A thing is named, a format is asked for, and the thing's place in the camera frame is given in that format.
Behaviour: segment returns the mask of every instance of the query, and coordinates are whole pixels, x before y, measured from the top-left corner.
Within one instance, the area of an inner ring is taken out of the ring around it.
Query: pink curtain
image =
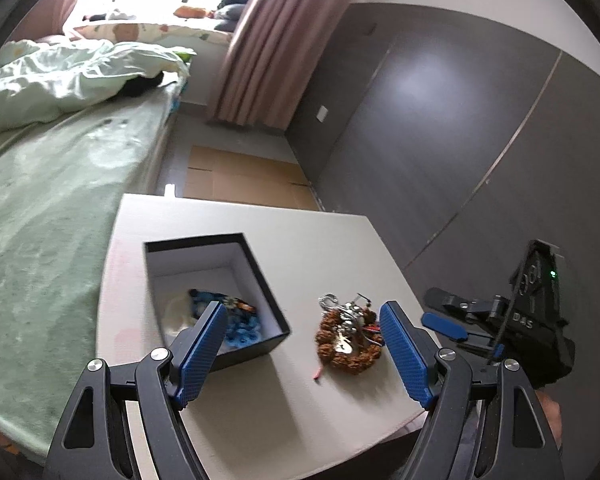
[[[209,118],[285,130],[350,0],[250,0],[207,107]]]
[[[77,0],[38,0],[11,33],[9,41],[38,40],[62,34],[64,22],[74,10]]]

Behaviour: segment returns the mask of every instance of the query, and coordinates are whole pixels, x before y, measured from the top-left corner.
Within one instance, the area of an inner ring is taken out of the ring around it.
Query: brown bead
[[[336,352],[331,364],[339,370],[347,371],[349,368],[349,357],[346,354]]]
[[[354,357],[349,362],[349,368],[347,369],[347,372],[349,372],[350,374],[353,374],[353,375],[358,375],[360,372],[363,372],[367,368],[368,367],[365,365],[364,357],[358,356],[358,357]]]
[[[333,349],[332,344],[323,344],[318,346],[318,357],[323,364],[329,363],[333,359],[335,353],[336,352]]]
[[[333,343],[334,339],[335,334],[330,330],[318,330],[318,332],[315,335],[315,342],[317,342],[318,345],[325,343]]]
[[[382,349],[379,346],[371,345],[369,347],[369,356],[375,361],[382,355]]]
[[[322,328],[326,328],[326,327],[336,327],[340,324],[340,313],[337,310],[332,310],[331,312],[328,312],[327,314],[325,314],[325,316],[322,318],[322,322],[320,323],[320,326]]]
[[[362,316],[365,319],[365,325],[370,325],[372,323],[375,323],[376,319],[378,317],[378,316],[376,316],[376,313],[368,307],[363,307]]]

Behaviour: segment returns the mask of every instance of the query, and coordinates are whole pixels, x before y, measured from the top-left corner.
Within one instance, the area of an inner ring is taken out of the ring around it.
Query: orange object
[[[204,18],[206,16],[206,9],[182,5],[173,14],[179,18]]]
[[[2,433],[0,433],[0,448],[14,455],[20,454],[20,450]]]

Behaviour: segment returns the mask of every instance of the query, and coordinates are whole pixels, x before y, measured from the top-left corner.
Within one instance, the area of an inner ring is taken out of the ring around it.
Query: pillow
[[[232,20],[237,22],[240,20],[240,16],[242,16],[242,12],[246,7],[245,4],[231,4],[223,7],[222,9],[216,10],[214,12],[214,18],[216,20]]]
[[[222,20],[218,23],[214,30],[220,30],[221,32],[235,32],[235,27],[237,27],[238,22],[234,22],[234,20]]]
[[[204,18],[206,16],[206,9],[182,5],[173,14],[179,18]]]

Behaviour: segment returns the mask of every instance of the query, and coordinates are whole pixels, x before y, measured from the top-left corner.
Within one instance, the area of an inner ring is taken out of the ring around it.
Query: black box
[[[268,354],[290,334],[242,233],[146,242],[144,258],[155,317],[166,346],[184,328],[190,312],[190,288],[235,296],[256,308],[263,341],[240,349],[223,343],[212,371]]]

